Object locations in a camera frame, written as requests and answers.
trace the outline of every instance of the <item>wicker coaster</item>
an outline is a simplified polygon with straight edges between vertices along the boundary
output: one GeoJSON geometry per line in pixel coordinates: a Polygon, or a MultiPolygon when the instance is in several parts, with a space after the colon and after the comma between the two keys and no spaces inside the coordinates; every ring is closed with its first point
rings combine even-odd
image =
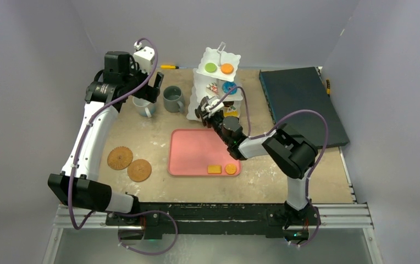
{"type": "Polygon", "coordinates": [[[108,155],[108,165],[111,169],[120,170],[125,169],[131,164],[132,151],[127,147],[117,147],[113,149],[108,155]]]}
{"type": "Polygon", "coordinates": [[[152,173],[152,166],[145,159],[138,159],[128,168],[128,176],[135,182],[146,180],[152,173]]]}

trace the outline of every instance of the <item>white mug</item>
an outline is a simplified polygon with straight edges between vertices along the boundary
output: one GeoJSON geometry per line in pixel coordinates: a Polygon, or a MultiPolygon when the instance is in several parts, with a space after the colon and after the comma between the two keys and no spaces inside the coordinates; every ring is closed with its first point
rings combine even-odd
{"type": "Polygon", "coordinates": [[[151,118],[153,113],[155,113],[156,108],[154,103],[134,96],[132,97],[132,102],[134,103],[139,115],[143,117],[151,118]]]}

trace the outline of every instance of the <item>black book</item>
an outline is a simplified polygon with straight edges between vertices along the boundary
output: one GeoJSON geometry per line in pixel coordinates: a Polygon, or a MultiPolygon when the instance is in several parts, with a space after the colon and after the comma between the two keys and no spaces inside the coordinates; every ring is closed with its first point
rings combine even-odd
{"type": "MultiPolygon", "coordinates": [[[[346,131],[315,67],[261,71],[259,78],[273,123],[296,110],[314,110],[327,121],[328,147],[344,146],[349,143],[346,131]]],[[[316,115],[299,114],[285,123],[292,126],[318,148],[322,147],[325,129],[323,122],[316,115]]]]}

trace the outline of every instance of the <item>wooden table surface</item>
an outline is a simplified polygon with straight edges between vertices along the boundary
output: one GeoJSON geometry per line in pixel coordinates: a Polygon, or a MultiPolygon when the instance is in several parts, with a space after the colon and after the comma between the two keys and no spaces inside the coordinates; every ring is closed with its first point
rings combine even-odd
{"type": "MultiPolygon", "coordinates": [[[[192,88],[192,69],[161,70],[165,74],[162,91],[171,85],[180,87],[186,99],[186,113],[192,88]]],[[[247,93],[252,135],[268,131],[272,120],[258,79],[258,70],[238,70],[237,74],[247,93]]],[[[159,96],[157,111],[152,118],[139,116],[132,98],[121,109],[105,144],[100,164],[99,182],[113,190],[137,195],[144,202],[284,202],[287,196],[286,176],[270,156],[242,161],[242,171],[236,177],[175,177],[168,173],[170,136],[179,128],[203,128],[185,114],[169,113],[159,96]],[[152,165],[151,176],[140,183],[129,179],[127,169],[108,167],[112,149],[126,146],[134,159],[143,158],[152,165]]],[[[244,104],[241,125],[247,132],[244,104]]],[[[312,174],[310,196],[314,203],[352,203],[349,185],[338,148],[327,149],[312,174]]]]}

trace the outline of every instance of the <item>mug handle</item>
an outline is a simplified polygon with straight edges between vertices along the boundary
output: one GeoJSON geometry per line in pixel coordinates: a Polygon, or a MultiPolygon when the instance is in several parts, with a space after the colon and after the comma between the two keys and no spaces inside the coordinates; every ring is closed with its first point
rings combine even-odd
{"type": "Polygon", "coordinates": [[[150,113],[150,110],[148,110],[148,107],[145,108],[145,114],[147,115],[148,118],[152,117],[152,114],[150,113]]]}
{"type": "Polygon", "coordinates": [[[184,113],[184,104],[181,103],[180,101],[177,102],[178,106],[179,106],[179,113],[184,113]]]}

